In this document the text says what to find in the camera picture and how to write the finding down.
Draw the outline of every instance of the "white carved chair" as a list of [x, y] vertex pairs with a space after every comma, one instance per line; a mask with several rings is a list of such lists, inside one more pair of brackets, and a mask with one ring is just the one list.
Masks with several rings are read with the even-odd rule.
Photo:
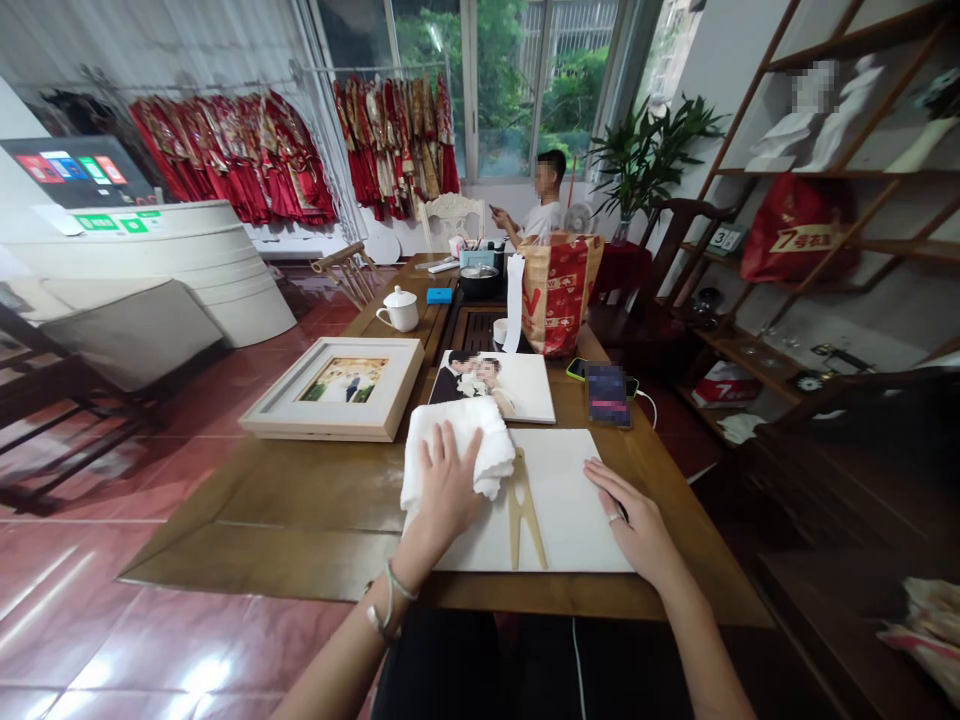
[[[456, 193], [445, 193], [436, 200], [417, 199], [417, 212], [430, 252], [450, 252], [450, 238], [460, 235], [470, 240], [483, 239], [483, 200], [470, 200]], [[467, 230], [467, 218], [477, 216], [477, 232]], [[437, 219], [437, 232], [430, 229], [430, 218]]]

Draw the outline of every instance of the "cable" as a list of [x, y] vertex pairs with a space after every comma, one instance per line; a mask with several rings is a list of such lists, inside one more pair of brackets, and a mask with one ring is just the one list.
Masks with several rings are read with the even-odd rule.
[[647, 400], [650, 401], [650, 404], [653, 405], [653, 429], [657, 429], [657, 404], [653, 401], [653, 398], [647, 395], [643, 390], [637, 390], [637, 395], [643, 395]]
[[573, 654], [577, 658], [577, 683], [580, 685], [580, 717], [587, 720], [587, 703], [583, 697], [583, 670], [580, 667], [580, 648], [577, 647], [577, 619], [573, 618]]

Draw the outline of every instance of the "window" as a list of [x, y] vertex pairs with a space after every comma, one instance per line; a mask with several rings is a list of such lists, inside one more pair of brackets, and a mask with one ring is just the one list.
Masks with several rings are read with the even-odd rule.
[[576, 157], [584, 176], [623, 2], [316, 2], [321, 46], [338, 67], [438, 63], [428, 68], [435, 76], [449, 62], [457, 167], [467, 182], [529, 178], [536, 155], [550, 149], [564, 152], [568, 168]]
[[[323, 21], [320, 44], [335, 67], [393, 65], [383, 0], [318, 0], [317, 7]], [[341, 81], [349, 76], [337, 74]]]
[[617, 19], [617, 0], [557, 2], [550, 30], [548, 84], [540, 110], [537, 152], [561, 150], [568, 172], [577, 156], [577, 178], [590, 149], [607, 57]]
[[702, 15], [699, 10], [690, 10], [691, 5], [702, 6], [702, 3], [694, 0], [664, 0], [637, 91], [635, 110], [649, 95], [651, 110], [659, 114], [658, 109], [670, 107], [673, 96], [677, 94], [680, 74], [690, 54], [690, 46], [693, 45]]
[[[463, 46], [460, 30], [459, 0], [393, 0], [393, 19], [397, 28], [397, 50], [401, 65], [443, 63], [450, 60], [450, 102], [453, 105], [453, 131], [457, 167], [464, 175], [467, 168], [464, 106]], [[429, 68], [431, 78], [443, 65]]]
[[529, 177], [544, 3], [477, 3], [479, 177]]

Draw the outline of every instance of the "white cup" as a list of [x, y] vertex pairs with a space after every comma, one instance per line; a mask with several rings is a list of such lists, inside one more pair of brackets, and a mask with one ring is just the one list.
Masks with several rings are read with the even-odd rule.
[[500, 318], [493, 323], [493, 341], [497, 345], [503, 345], [507, 341], [507, 319]]
[[[383, 299], [382, 307], [377, 310], [377, 319], [400, 332], [410, 332], [420, 322], [420, 313], [417, 311], [417, 296], [401, 290], [397, 285], [393, 292]], [[385, 312], [389, 320], [380, 313]]]

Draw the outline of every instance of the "wooden tool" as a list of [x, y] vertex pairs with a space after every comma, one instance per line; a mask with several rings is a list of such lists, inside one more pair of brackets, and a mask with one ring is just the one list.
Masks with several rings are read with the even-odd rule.
[[[543, 552], [543, 540], [540, 538], [540, 524], [537, 522], [537, 510], [533, 506], [533, 494], [530, 492], [530, 477], [523, 449], [517, 448], [517, 457], [513, 461], [513, 475], [507, 488], [507, 502], [510, 506], [510, 552], [513, 554], [513, 569], [520, 567], [520, 520], [526, 519], [533, 545], [540, 557], [540, 568], [547, 569], [547, 556]], [[523, 503], [517, 499], [517, 486], [523, 490]]]

